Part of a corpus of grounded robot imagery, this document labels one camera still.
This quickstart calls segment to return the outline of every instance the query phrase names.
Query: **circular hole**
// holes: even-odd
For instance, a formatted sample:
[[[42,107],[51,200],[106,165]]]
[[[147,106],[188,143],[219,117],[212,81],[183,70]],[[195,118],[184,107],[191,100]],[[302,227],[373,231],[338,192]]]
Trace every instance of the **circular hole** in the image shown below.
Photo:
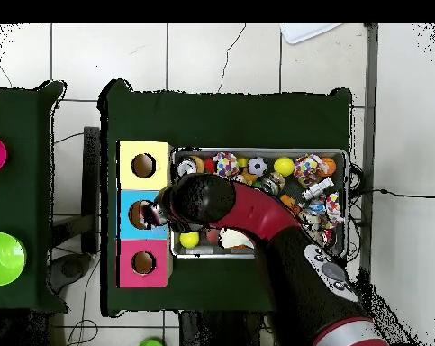
[[[156,162],[149,154],[139,154],[132,160],[132,172],[139,178],[151,177],[156,170]]]
[[[148,223],[145,222],[145,217],[143,214],[143,207],[146,205],[148,205],[148,202],[140,200],[138,202],[134,202],[129,209],[129,221],[138,230],[149,229]]]
[[[132,269],[140,275],[148,275],[156,267],[156,259],[150,252],[137,252],[131,261]]]

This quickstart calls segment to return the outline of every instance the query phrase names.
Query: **dark green tablecloth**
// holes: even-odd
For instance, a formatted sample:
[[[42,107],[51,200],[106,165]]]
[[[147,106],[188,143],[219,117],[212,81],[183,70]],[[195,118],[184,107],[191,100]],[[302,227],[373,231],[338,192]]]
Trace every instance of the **dark green tablecloth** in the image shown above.
[[[0,139],[8,160],[0,169],[0,232],[12,234],[27,252],[22,275],[0,287],[0,308],[63,312],[47,285],[50,247],[50,114],[64,84],[33,90],[0,88]]]
[[[114,284],[115,143],[166,141],[174,147],[337,148],[349,146],[351,93],[190,95],[136,93],[123,80],[99,98],[102,116],[102,307],[128,310],[271,310],[255,262],[248,259],[174,259],[163,288]]]

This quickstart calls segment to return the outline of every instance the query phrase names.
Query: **blue box face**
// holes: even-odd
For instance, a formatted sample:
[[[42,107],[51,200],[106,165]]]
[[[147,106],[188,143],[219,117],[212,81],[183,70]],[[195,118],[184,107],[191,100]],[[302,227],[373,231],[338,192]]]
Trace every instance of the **blue box face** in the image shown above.
[[[153,227],[151,230],[138,230],[129,221],[129,209],[140,200],[154,201],[158,191],[121,190],[121,233],[120,239],[166,239],[168,227]]]

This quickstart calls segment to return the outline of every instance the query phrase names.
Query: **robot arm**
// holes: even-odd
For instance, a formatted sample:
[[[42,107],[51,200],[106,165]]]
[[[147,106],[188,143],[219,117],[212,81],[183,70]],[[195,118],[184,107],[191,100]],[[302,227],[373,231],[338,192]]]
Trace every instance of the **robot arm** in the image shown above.
[[[188,224],[232,228],[255,241],[272,290],[280,346],[388,346],[346,272],[272,196],[215,175],[190,174],[155,203],[163,218],[184,231]]]

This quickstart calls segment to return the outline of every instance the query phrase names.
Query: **green cup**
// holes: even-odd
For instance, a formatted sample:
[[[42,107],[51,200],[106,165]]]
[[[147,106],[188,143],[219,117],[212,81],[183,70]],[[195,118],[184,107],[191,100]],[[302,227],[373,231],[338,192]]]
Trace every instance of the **green cup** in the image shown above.
[[[142,342],[139,346],[164,346],[161,341],[150,339]]]
[[[0,286],[15,281],[25,267],[26,252],[13,236],[0,232]]]

